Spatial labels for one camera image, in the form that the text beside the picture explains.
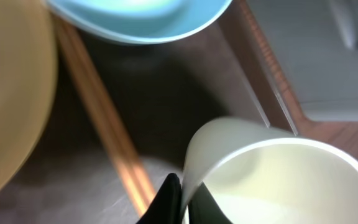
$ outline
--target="tan plate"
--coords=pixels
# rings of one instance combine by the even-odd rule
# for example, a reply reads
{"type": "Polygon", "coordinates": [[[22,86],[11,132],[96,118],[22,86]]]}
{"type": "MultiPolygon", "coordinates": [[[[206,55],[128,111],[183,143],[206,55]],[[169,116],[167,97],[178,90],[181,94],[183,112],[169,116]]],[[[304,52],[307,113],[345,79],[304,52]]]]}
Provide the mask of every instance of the tan plate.
{"type": "Polygon", "coordinates": [[[56,86],[56,52],[39,0],[0,0],[0,189],[31,153],[56,86]]]}

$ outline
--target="light blue bowl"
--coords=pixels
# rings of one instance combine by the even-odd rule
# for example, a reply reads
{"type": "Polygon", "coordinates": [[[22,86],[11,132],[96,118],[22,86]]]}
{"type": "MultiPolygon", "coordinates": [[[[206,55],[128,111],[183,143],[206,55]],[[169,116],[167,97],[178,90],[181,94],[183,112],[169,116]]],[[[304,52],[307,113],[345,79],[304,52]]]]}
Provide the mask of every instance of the light blue bowl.
{"type": "Polygon", "coordinates": [[[77,27],[128,44],[159,44],[214,22],[231,0],[47,0],[77,27]]]}

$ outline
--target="white cup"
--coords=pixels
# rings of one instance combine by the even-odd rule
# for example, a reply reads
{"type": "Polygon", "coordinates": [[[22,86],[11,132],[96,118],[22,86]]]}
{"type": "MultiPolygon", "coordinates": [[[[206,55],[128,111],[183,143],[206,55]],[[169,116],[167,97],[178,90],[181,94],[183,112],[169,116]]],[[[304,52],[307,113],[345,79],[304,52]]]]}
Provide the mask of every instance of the white cup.
{"type": "Polygon", "coordinates": [[[358,162],[328,144],[220,118],[188,147],[181,212],[204,182],[232,223],[358,224],[358,162]]]}

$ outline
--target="black object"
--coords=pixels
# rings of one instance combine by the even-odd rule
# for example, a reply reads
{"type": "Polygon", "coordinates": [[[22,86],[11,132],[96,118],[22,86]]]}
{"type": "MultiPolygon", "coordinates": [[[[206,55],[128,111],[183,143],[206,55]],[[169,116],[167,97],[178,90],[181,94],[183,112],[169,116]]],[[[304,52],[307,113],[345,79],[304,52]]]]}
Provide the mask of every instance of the black object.
{"type": "MultiPolygon", "coordinates": [[[[149,209],[137,224],[181,224],[181,186],[176,174],[168,174],[149,209]]],[[[190,224],[231,224],[205,184],[201,184],[188,207],[190,224]]]]}

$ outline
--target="cup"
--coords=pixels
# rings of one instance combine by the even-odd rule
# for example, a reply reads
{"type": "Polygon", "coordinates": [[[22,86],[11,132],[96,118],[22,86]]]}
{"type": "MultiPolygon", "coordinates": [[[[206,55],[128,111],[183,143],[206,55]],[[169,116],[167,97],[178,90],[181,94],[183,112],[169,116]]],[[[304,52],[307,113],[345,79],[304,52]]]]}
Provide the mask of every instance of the cup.
{"type": "Polygon", "coordinates": [[[358,162],[329,144],[233,118],[186,155],[181,213],[204,183],[232,223],[358,224],[358,162]]]}

